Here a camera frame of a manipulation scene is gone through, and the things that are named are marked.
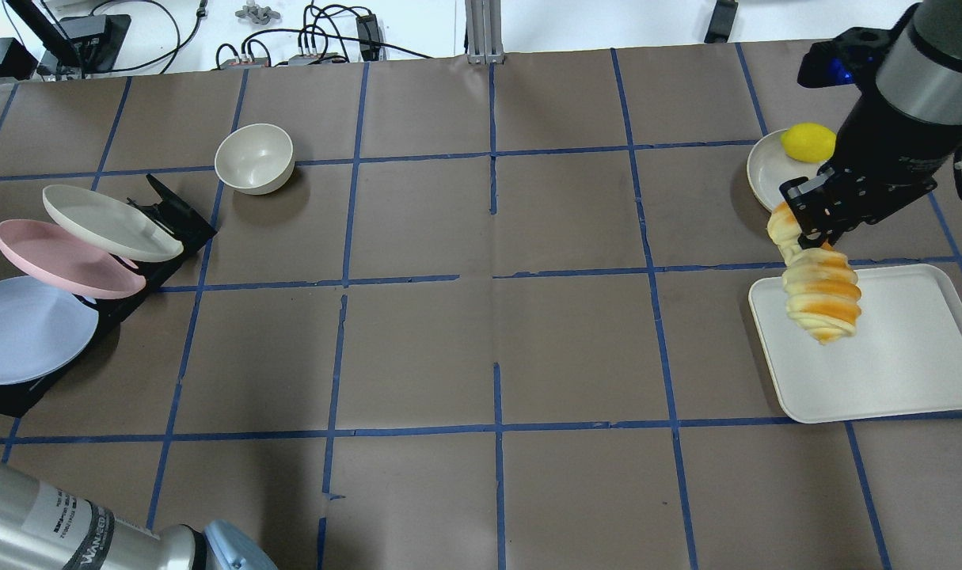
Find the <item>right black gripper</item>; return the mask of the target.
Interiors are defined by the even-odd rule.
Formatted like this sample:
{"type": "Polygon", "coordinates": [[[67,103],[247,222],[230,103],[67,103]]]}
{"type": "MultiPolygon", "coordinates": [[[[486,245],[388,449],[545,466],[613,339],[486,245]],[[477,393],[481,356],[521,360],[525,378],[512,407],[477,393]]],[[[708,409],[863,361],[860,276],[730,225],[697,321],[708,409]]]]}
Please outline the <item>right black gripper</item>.
{"type": "Polygon", "coordinates": [[[780,193],[803,249],[835,245],[861,223],[874,225],[911,205],[962,143],[962,125],[911,118],[875,91],[863,93],[838,133],[831,177],[796,177],[780,193]]]}

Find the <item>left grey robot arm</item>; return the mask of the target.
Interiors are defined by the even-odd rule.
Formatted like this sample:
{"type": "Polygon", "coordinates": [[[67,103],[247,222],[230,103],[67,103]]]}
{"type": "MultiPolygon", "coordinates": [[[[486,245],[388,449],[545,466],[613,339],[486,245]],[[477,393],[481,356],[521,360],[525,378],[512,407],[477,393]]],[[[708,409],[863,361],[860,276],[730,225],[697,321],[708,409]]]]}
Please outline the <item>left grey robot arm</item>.
{"type": "Polygon", "coordinates": [[[236,526],[136,526],[0,462],[0,569],[275,569],[236,526]]]}

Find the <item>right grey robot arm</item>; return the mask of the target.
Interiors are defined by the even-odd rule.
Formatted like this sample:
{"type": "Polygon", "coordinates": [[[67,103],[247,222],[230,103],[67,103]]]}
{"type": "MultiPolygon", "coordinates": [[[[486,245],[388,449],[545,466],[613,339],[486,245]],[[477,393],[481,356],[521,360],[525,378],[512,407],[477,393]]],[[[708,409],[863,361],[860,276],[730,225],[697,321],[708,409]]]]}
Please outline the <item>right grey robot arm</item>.
{"type": "Polygon", "coordinates": [[[854,84],[860,97],[813,178],[780,187],[804,249],[834,245],[932,192],[962,147],[962,1],[911,5],[889,30],[850,28],[813,44],[800,86],[854,84]]]}

